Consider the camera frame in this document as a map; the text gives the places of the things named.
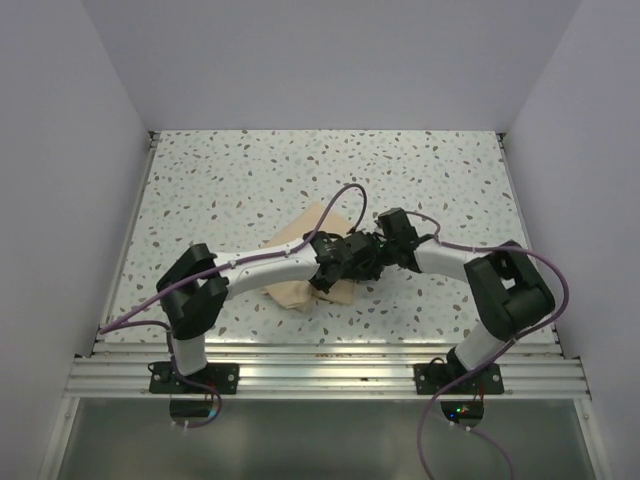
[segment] white table surface with spots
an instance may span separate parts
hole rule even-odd
[[[363,226],[391,207],[437,218],[442,238],[525,244],[494,132],[164,131],[125,258],[111,316],[155,293],[157,280],[192,243],[212,252],[261,246],[312,202],[346,182],[369,195]],[[357,218],[361,197],[336,211]],[[432,231],[412,218],[419,233]],[[465,283],[387,268],[356,286],[351,306],[318,301],[309,312],[279,307],[259,291],[225,304],[208,342],[262,344],[457,343],[477,320]],[[139,319],[165,320],[159,306]],[[106,342],[164,342],[155,327],[108,334]],[[555,343],[545,328],[522,343]]]

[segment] brown object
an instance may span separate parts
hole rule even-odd
[[[313,203],[293,223],[267,242],[263,248],[282,245],[296,238],[301,238],[302,235],[313,230],[324,209],[325,207],[319,203]],[[329,212],[321,229],[329,233],[346,235],[351,227],[352,225],[340,215]],[[295,308],[301,312],[305,312],[311,307],[314,296],[329,302],[351,305],[354,290],[355,284],[349,280],[340,280],[326,294],[313,288],[307,281],[276,283],[265,288],[265,291],[281,306]]]

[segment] metal frame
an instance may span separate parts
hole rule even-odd
[[[102,322],[107,320],[112,307],[158,138],[159,133],[155,132],[147,156],[145,175],[128,225],[127,238],[101,317]],[[511,182],[504,150],[502,156]],[[520,213],[517,197],[516,205]],[[525,238],[529,241],[526,228]],[[206,354],[209,362],[240,364],[238,393],[227,397],[228,399],[426,401],[426,396],[418,397],[416,394],[412,365],[429,362],[437,356],[444,357],[451,347],[451,344],[317,346],[208,343]],[[150,379],[147,364],[167,358],[166,347],[161,343],[100,341],[95,344],[90,358],[77,358],[69,376],[39,478],[57,478],[81,398],[162,398],[164,396],[148,393]],[[492,399],[574,400],[596,478],[612,478],[604,443],[593,419],[589,390],[580,360],[565,359],[558,343],[518,344],[498,363],[502,369],[505,395]]]

